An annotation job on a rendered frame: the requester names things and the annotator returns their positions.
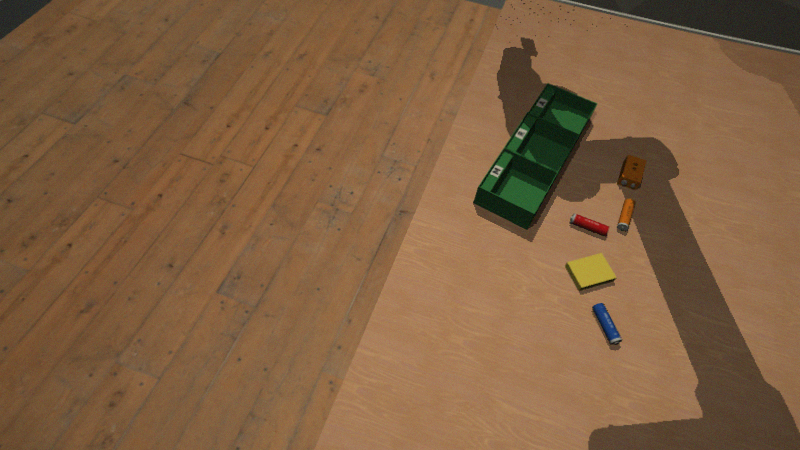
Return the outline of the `yellow sticky note pad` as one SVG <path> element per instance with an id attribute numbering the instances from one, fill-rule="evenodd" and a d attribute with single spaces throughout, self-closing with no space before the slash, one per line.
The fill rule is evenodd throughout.
<path id="1" fill-rule="evenodd" d="M 565 265 L 578 290 L 612 282 L 616 275 L 602 253 L 567 262 Z"/>

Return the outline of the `red aa battery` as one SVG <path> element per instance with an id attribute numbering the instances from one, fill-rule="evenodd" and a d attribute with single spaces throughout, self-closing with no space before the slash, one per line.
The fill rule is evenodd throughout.
<path id="1" fill-rule="evenodd" d="M 573 214 L 573 216 L 571 216 L 570 219 L 571 219 L 570 223 L 585 228 L 587 230 L 593 231 L 603 236 L 605 236 L 609 230 L 609 226 L 588 219 L 586 217 L 580 216 L 575 213 Z"/>

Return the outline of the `blue aa battery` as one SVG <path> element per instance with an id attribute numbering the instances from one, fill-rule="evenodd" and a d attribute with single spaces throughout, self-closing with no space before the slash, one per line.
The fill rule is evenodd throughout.
<path id="1" fill-rule="evenodd" d="M 593 311 L 597 316 L 597 319 L 604 330 L 610 344 L 618 344 L 622 341 L 622 338 L 617 331 L 609 313 L 606 310 L 606 307 L 603 303 L 599 303 L 593 306 Z"/>

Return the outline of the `green tray with three compartments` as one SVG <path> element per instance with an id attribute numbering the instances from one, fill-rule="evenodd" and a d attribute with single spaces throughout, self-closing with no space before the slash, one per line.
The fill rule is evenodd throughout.
<path id="1" fill-rule="evenodd" d="M 527 230 L 597 104 L 547 83 L 478 186 L 473 203 Z"/>

